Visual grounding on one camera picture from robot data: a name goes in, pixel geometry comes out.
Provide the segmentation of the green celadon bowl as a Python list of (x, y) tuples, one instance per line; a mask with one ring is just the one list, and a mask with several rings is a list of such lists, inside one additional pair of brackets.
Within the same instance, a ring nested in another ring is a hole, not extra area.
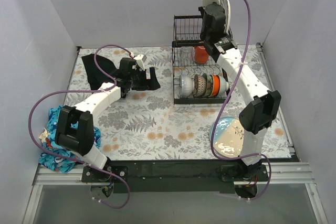
[(207, 89), (207, 74), (206, 73), (202, 74), (202, 77), (205, 79), (205, 92), (203, 94), (203, 97), (208, 97), (207, 94), (206, 94), (206, 89)]

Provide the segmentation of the blue patterned cloth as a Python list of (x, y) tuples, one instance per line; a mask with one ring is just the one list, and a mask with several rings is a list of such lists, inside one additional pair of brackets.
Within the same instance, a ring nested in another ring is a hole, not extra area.
[[(49, 121), (44, 128), (44, 132), (40, 135), (39, 139), (42, 143), (42, 146), (51, 151), (54, 154), (76, 158), (79, 159), (75, 154), (71, 151), (68, 151), (61, 146), (57, 145), (55, 142), (55, 134), (57, 129), (58, 117), (62, 106), (59, 105), (58, 107), (51, 108), (48, 113)], [(46, 152), (42, 152), (40, 155), (39, 163), (44, 165), (45, 167), (49, 168), (53, 171), (59, 171), (63, 174), (68, 173), (71, 171), (74, 166), (75, 162), (64, 159), (61, 157), (57, 157), (55, 155), (48, 154)]]

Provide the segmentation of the black cloth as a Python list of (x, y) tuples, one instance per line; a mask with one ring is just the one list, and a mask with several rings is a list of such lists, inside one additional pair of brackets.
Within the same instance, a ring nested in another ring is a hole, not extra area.
[[(90, 85), (91, 90), (98, 90), (103, 83), (112, 83), (114, 84), (114, 81), (107, 77), (97, 66), (94, 61), (94, 54), (86, 55), (81, 57), (86, 74), (87, 74), (87, 80)], [(109, 60), (108, 58), (105, 58), (100, 55), (96, 55), (96, 61), (99, 65), (99, 67), (106, 72), (108, 75), (117, 78), (119, 69), (115, 66), (113, 61)]]

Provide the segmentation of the clear faceted glass tumbler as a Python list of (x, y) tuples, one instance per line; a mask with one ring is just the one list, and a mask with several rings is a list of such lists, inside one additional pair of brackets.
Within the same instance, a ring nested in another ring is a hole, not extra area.
[(193, 58), (194, 49), (191, 46), (181, 47), (180, 58), (185, 65)]

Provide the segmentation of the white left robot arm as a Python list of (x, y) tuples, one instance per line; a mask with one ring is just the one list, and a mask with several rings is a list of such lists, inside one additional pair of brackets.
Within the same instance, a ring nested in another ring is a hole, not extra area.
[(85, 163), (95, 166), (93, 175), (100, 182), (111, 178), (112, 170), (106, 165), (108, 158), (94, 145), (94, 122), (112, 103), (125, 98), (131, 90), (157, 90), (160, 84), (155, 68), (145, 68), (145, 55), (122, 58), (119, 68), (111, 74), (116, 80), (103, 82), (99, 91), (75, 106), (60, 109), (55, 142), (77, 155)]

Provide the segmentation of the white bowl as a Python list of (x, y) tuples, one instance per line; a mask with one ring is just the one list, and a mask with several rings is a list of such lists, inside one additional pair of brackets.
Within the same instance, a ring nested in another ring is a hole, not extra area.
[(218, 75), (218, 78), (219, 78), (219, 92), (217, 96), (220, 97), (229, 89), (229, 84), (223, 76)]

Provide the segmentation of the light green small bowl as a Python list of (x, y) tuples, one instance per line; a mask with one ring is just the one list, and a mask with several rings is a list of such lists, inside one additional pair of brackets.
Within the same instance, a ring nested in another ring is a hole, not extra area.
[(213, 91), (213, 85), (214, 85), (214, 79), (212, 75), (208, 74), (207, 75), (207, 89), (206, 89), (206, 94), (208, 97), (211, 96), (212, 91)]

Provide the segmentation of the blue patterned dark bowl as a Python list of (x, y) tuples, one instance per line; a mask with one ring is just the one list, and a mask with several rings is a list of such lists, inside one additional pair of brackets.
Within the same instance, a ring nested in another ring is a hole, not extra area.
[(198, 74), (194, 75), (194, 91), (195, 97), (202, 97), (205, 92), (205, 79)]

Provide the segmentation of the orange ceramic mug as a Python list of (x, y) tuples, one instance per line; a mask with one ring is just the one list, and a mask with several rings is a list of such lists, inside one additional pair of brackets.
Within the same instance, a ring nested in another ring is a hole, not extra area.
[(194, 61), (198, 64), (206, 64), (209, 60), (209, 55), (203, 46), (194, 47)]

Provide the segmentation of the cream pink bowl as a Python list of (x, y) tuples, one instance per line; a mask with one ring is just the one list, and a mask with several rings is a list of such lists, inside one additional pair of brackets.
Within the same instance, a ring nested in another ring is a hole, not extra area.
[(187, 98), (194, 91), (194, 80), (185, 74), (180, 75), (181, 97)]

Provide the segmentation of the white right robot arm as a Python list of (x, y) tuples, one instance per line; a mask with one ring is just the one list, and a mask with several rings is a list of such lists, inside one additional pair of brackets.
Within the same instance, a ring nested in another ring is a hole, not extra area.
[(228, 34), (228, 10), (221, 4), (212, 2), (199, 8), (202, 15), (200, 39), (206, 52), (233, 80), (231, 90), (237, 88), (243, 96), (245, 108), (239, 114), (244, 128), (244, 141), (239, 156), (243, 163), (238, 166), (238, 176), (251, 180), (260, 164), (264, 137), (272, 121), (276, 118), (281, 95), (270, 91), (245, 64), (235, 41)]

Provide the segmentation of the orange bowl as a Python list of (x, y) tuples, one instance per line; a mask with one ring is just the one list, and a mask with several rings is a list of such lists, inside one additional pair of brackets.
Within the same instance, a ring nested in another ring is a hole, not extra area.
[(212, 75), (213, 78), (213, 89), (211, 92), (211, 97), (215, 97), (218, 95), (219, 90), (220, 90), (220, 79), (217, 75)]

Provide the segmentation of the blue striped white plate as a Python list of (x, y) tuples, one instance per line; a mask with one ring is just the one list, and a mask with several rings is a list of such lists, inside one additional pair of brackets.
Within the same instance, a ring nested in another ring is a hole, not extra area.
[(220, 0), (220, 5), (224, 9), (225, 14), (225, 33), (229, 34), (230, 31), (230, 18), (231, 18), (231, 6), (229, 0)]

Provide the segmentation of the black wire dish rack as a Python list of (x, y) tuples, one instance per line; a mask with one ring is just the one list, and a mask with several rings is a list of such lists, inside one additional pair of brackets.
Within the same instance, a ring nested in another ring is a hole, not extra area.
[(175, 15), (173, 24), (173, 41), (172, 41), (172, 65), (173, 65), (173, 98), (175, 105), (190, 104), (221, 104), (225, 101), (228, 91), (220, 97), (195, 97), (190, 95), (187, 98), (181, 97), (180, 75), (185, 74), (194, 77), (195, 74), (215, 74), (220, 75), (228, 81), (227, 73), (221, 69), (212, 58), (209, 58), (206, 64), (198, 64), (193, 58), (185, 65), (181, 62), (180, 50), (185, 46), (201, 46), (200, 32), (202, 28), (201, 15)]

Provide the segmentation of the beige and blue plate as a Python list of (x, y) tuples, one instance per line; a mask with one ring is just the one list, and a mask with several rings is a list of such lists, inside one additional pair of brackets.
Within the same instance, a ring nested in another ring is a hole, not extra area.
[(213, 149), (220, 157), (238, 157), (244, 142), (244, 128), (238, 118), (223, 116), (216, 125)]

